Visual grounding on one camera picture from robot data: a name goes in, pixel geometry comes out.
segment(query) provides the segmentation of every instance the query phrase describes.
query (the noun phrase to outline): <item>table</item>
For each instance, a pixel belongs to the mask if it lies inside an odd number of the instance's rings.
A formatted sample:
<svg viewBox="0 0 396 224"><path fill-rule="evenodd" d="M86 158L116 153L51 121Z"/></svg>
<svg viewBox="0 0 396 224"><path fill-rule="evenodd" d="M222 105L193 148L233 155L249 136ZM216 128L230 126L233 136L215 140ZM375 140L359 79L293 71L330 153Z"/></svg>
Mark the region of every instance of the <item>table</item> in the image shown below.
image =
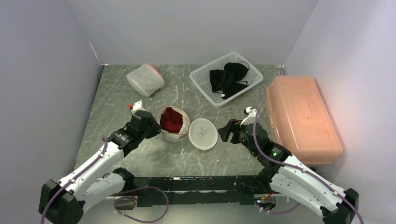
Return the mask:
<svg viewBox="0 0 396 224"><path fill-rule="evenodd" d="M154 65L162 74L165 86L151 97L140 95L125 77L139 67L104 67L75 168L102 146L102 136L110 136L130 120L127 105L141 99L143 107L154 116L161 106L175 105L187 112L191 122L206 118L216 128L224 127L229 119L245 118L243 110L248 106L257 106L261 111L260 124L266 130L269 128L264 100L266 86L278 72L274 65L256 66L264 76L263 81L219 109L214 109L190 80L191 71L200 65ZM169 142L161 135L144 140L109 172L118 167L126 168L135 176L256 175L262 169L262 165L241 144L223 143L219 137L212 149L203 151L195 148L188 138L181 142Z"/></svg>

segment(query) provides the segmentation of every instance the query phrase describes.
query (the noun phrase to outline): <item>dark red fabric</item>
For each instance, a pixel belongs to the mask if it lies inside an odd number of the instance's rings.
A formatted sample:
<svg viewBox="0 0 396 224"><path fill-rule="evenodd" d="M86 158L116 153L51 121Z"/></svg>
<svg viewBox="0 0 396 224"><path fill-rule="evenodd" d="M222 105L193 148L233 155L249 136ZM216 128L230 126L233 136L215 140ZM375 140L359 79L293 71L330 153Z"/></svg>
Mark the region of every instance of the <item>dark red fabric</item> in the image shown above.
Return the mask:
<svg viewBox="0 0 396 224"><path fill-rule="evenodd" d="M167 107L165 112L161 115L161 127L169 133L179 133L183 126L183 116Z"/></svg>

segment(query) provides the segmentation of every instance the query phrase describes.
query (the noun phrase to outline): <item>wall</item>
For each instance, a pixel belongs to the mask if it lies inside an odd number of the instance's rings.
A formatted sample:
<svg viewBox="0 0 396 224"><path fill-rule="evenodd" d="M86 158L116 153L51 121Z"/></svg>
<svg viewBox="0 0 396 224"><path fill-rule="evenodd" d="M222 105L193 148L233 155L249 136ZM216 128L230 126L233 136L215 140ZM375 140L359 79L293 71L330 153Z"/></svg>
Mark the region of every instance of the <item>wall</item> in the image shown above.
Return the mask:
<svg viewBox="0 0 396 224"><path fill-rule="evenodd" d="M41 186L73 168L99 62L64 0L0 2L1 223L38 223Z"/></svg>
<svg viewBox="0 0 396 224"><path fill-rule="evenodd" d="M284 64L318 0L67 0L107 64Z"/></svg>
<svg viewBox="0 0 396 224"><path fill-rule="evenodd" d="M366 223L396 219L395 21L391 0L320 0L286 62L317 80L345 147L322 171L360 193Z"/></svg>

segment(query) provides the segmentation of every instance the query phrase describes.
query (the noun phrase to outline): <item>orange plastic box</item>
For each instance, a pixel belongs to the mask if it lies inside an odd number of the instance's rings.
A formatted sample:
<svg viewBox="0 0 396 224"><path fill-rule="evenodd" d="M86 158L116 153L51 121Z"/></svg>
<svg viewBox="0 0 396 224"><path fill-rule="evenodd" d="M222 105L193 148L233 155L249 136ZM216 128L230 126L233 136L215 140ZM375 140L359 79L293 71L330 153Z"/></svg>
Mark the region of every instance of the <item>orange plastic box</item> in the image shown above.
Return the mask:
<svg viewBox="0 0 396 224"><path fill-rule="evenodd" d="M276 76L267 87L273 139L306 165L332 163L342 146L310 76Z"/></svg>

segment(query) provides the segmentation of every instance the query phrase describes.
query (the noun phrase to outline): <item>basket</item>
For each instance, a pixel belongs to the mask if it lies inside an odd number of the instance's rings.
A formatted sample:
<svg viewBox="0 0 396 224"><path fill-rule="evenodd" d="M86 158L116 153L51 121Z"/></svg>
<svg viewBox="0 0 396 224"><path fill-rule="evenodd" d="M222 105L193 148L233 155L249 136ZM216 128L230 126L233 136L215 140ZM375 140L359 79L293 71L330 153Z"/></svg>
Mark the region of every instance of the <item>basket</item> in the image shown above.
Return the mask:
<svg viewBox="0 0 396 224"><path fill-rule="evenodd" d="M249 85L242 91L236 93L232 97L228 99L223 99L220 96L220 93L212 92L212 86L209 79L209 71L215 69L224 69L224 65L232 62L232 63L239 63L239 62L247 62L250 66L250 69L247 71L245 78L241 81L247 81ZM251 89L253 86L257 85L259 82L262 81L262 74L254 67L249 61L247 61L244 57L236 52L231 52L226 54L194 71L190 74L190 79L194 83L194 85L199 89L199 91L205 96L207 100L212 104L214 108L220 108L221 106L225 105L226 103L230 102L240 94Z"/></svg>

